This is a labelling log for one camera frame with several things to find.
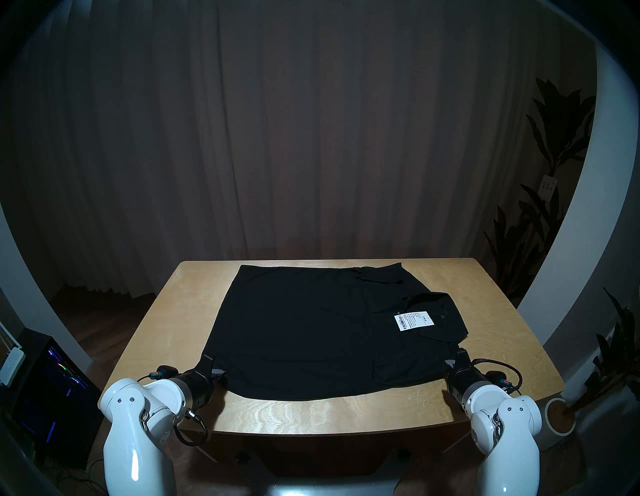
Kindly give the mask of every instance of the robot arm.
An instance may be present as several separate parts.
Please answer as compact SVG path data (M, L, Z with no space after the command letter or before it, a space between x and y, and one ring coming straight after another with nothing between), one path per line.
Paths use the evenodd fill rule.
M112 423L104 443L109 494L175 495L173 463L163 445L184 418L185 412L180 411L184 409L171 411L133 379L116 382L102 398L100 409Z
M173 463L164 453L172 429L207 404L223 371L206 378L192 369L140 385L121 379L104 393L100 410L111 422L104 443L104 474L112 496L176 494Z
M460 349L448 364L449 392L471 419L478 449L487 455L478 468L476 495L535 496L540 481L540 452L533 436L542 418L529 396L512 398L492 384Z

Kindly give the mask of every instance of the black shirt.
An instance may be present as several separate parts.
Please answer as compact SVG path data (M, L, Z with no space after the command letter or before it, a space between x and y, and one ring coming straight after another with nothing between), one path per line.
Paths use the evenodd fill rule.
M395 315L433 325L401 331ZM353 396L442 377L467 329L451 297L400 264L316 269L243 265L204 353L227 388L258 399Z

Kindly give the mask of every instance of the white label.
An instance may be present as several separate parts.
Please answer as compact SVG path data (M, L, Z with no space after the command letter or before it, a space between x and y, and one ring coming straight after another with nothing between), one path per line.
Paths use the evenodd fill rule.
M550 201L556 190L556 184L558 184L556 178L548 175L542 176L542 182L540 183L540 188L538 188L538 196L546 202Z
M415 329L416 327L433 326L433 321L427 312L409 312L396 315L396 323L401 331Z

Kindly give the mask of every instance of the curtain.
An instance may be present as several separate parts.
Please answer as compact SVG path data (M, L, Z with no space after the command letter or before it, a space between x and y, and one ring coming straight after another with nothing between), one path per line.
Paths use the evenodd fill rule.
M533 0L67 0L1 111L73 286L158 292L182 260L478 256L543 165L524 115L560 29Z

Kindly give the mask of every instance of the table top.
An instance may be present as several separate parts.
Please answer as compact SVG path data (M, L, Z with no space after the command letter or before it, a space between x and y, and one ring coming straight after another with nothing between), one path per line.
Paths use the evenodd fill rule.
M451 295L469 332L460 346L471 359L492 358L513 365L524 377L522 394L534 400L564 389L542 345L474 259L377 259L182 262L138 326L105 390L116 380L144 376L158 365L180 371L194 367L241 264L348 268L396 262L431 291ZM492 364L478 368L500 369ZM511 371L505 372L517 382ZM452 403L444 380L313 401L249 399L216 387L214 399L198 414L213 431L283 435L375 433L466 420ZM180 428L200 429L194 422L183 422Z

